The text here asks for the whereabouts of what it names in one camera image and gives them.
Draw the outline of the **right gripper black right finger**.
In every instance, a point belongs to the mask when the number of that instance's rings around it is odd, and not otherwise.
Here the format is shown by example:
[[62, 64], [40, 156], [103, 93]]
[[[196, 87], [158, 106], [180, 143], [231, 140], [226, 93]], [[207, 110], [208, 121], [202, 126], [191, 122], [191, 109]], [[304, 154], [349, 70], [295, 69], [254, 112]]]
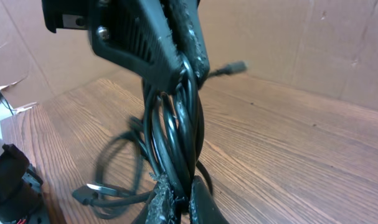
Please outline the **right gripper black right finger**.
[[229, 224], [199, 176], [192, 182], [189, 216], [193, 224]]

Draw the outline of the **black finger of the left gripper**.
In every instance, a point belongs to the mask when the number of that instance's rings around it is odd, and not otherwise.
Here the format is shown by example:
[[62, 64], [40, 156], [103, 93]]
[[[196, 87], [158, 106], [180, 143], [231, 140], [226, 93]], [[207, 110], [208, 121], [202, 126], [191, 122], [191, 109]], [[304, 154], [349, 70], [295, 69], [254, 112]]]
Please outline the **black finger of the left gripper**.
[[158, 0], [42, 0], [46, 28], [87, 30], [95, 55], [172, 93], [182, 60]]
[[199, 3], [200, 0], [163, 1], [173, 40], [187, 57], [200, 88], [207, 79], [210, 63], [198, 15]]

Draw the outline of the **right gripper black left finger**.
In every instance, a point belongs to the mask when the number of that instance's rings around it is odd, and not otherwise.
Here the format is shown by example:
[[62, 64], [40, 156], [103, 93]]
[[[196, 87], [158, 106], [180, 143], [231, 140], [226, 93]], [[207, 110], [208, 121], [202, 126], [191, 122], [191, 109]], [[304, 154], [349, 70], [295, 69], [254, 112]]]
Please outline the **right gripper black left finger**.
[[140, 223], [176, 223], [174, 194], [165, 174], [151, 174], [156, 185], [140, 213]]

